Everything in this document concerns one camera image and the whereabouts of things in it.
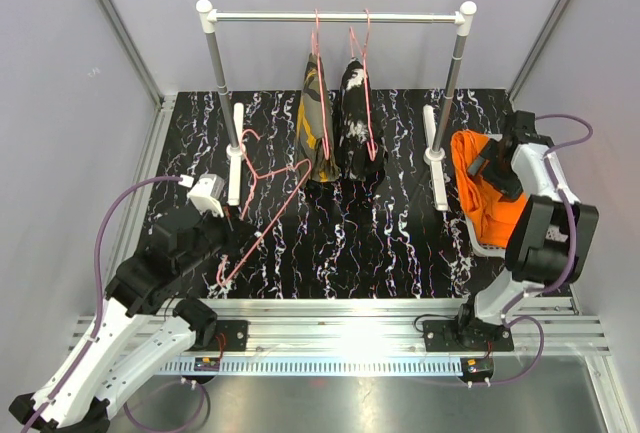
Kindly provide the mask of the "orange trousers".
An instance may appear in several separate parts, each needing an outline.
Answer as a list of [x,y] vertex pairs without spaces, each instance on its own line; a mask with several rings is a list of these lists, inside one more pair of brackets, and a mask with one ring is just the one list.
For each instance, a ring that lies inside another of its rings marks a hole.
[[502,194],[482,178],[472,179],[467,168],[489,142],[489,137],[471,130],[457,131],[450,146],[459,202],[471,220],[480,244],[505,248],[522,214],[527,198],[502,199]]

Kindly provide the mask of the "white plastic laundry basket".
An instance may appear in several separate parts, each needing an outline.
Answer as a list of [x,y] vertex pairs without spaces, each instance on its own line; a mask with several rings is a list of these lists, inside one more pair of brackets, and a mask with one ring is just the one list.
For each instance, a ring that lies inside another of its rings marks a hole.
[[[571,205],[575,204],[577,197],[566,184],[564,172],[560,166],[557,154],[554,151],[554,143],[548,136],[503,135],[496,140],[511,139],[516,148],[511,160],[511,166],[521,182],[523,192],[528,199],[531,195],[548,196],[555,202],[560,202],[557,189],[564,189],[564,193]],[[475,238],[475,231],[471,220],[465,215],[465,221],[469,230],[469,236],[473,251],[484,257],[503,257],[505,248],[480,244]]]

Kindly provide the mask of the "white metal clothes rack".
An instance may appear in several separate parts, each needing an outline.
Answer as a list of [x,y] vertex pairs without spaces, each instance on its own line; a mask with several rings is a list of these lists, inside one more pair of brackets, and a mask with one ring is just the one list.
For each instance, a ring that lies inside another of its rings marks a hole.
[[427,149],[424,152],[424,162],[428,165],[431,175],[431,186],[434,207],[438,211],[448,209],[448,197],[444,178],[443,137],[446,132],[453,102],[460,66],[464,54],[467,37],[471,32],[473,19],[477,13],[477,5],[473,1],[461,4],[453,14],[417,14],[417,13],[302,13],[302,12],[221,12],[215,9],[209,0],[198,0],[195,5],[199,15],[202,31],[207,40],[207,46],[214,70],[216,87],[223,109],[223,119],[229,143],[226,148],[230,160],[228,201],[237,206],[241,199],[241,173],[243,164],[243,147],[240,145],[240,121],[244,119],[244,108],[231,105],[230,93],[224,75],[223,64],[216,37],[216,26],[220,22],[312,22],[320,25],[322,22],[355,23],[367,25],[377,23],[401,24],[453,24],[456,26],[456,40],[446,80],[444,98],[440,107],[440,116],[436,117],[434,108],[427,105],[423,108],[423,122]]

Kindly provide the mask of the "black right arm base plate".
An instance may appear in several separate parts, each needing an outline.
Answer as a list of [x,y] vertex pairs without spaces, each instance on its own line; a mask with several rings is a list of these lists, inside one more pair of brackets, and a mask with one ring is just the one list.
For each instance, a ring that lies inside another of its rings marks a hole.
[[511,331],[501,326],[462,327],[456,320],[422,318],[415,325],[427,352],[512,352]]

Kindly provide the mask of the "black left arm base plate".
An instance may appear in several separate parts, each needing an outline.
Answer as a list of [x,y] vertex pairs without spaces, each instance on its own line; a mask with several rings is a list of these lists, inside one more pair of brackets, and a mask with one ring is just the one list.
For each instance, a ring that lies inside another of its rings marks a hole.
[[219,320],[211,341],[201,347],[201,351],[245,352],[249,338],[249,322],[247,320]]

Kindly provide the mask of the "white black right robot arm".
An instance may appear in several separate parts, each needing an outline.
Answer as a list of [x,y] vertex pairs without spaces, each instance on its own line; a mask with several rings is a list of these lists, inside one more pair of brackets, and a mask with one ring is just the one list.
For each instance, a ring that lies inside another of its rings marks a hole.
[[456,342],[466,349],[502,339],[509,313],[526,297],[581,275],[599,212],[568,186],[559,145],[537,132],[539,116],[517,110],[500,139],[460,131],[451,139],[459,202],[471,239],[504,251],[504,268],[460,308]]

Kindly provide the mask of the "camouflage olive yellow trousers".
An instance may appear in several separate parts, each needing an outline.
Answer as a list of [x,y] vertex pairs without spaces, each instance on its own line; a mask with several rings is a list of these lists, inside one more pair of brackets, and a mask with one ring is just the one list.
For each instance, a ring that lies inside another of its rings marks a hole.
[[297,111],[296,134],[294,141],[295,162],[305,159],[311,162],[311,173],[308,180],[318,183],[334,182],[340,176],[334,152],[334,129],[331,110],[330,93],[326,86],[323,67],[324,94],[326,115],[330,141],[330,160],[323,153],[323,128],[320,111],[320,96],[316,69],[316,58],[313,53],[308,56],[304,72],[303,86]]

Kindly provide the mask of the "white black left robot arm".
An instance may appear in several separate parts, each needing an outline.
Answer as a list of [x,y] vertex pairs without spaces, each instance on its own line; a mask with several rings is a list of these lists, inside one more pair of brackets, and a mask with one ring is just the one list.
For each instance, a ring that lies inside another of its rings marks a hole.
[[152,237],[117,268],[85,337],[43,387],[12,401],[10,414],[39,432],[105,432],[173,358],[245,351],[247,321],[222,320],[198,298],[180,300],[148,340],[130,354],[124,349],[180,290],[185,274],[219,253],[240,253],[258,236],[255,227],[228,215],[173,213],[159,220]]

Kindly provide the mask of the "aluminium extrusion rail frame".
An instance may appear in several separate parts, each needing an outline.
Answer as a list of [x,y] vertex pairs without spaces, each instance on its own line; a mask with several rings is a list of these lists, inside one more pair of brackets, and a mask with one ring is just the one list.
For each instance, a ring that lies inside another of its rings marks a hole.
[[[222,108],[215,92],[180,92],[167,97],[161,114],[164,146],[155,151],[157,174],[214,172],[226,170],[223,152],[227,133],[223,130]],[[245,352],[229,352],[229,357],[319,357],[355,361],[386,360],[400,357],[481,356],[484,352],[427,352],[415,325],[422,318],[445,319],[471,294],[460,298],[361,298],[361,299],[242,299],[201,298],[222,320],[247,320],[249,338]],[[577,356],[591,368],[592,383],[600,395],[602,382],[613,373],[612,352],[604,327],[595,315],[579,308],[569,286],[559,293],[529,298],[510,315],[537,319],[544,332],[546,357]],[[605,430],[631,432],[632,421],[624,413],[626,401],[598,399],[606,417]]]

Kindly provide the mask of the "black white patterned trousers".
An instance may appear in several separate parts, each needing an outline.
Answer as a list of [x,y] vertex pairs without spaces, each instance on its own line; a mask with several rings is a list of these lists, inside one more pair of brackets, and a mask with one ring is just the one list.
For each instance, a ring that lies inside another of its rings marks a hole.
[[365,94],[364,69],[352,57],[342,75],[334,106],[335,158],[342,176],[365,181],[384,168],[388,151],[384,141],[382,110],[371,86]]

